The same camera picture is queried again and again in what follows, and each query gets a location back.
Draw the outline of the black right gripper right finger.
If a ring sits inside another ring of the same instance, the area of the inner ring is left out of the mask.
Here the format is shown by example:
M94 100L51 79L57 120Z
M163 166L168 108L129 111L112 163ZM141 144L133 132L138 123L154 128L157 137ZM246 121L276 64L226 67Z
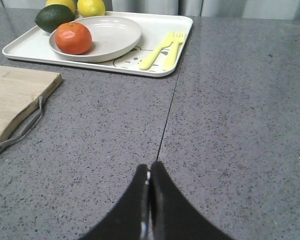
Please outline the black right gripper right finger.
M155 240L230 240L184 197L164 164L151 165L151 213Z

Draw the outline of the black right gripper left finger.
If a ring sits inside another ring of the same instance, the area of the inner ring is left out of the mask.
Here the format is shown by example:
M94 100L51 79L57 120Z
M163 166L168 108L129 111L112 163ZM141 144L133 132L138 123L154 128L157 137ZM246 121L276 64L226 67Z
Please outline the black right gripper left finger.
M82 240L146 240L149 230L149 170L137 166L133 179L110 212Z

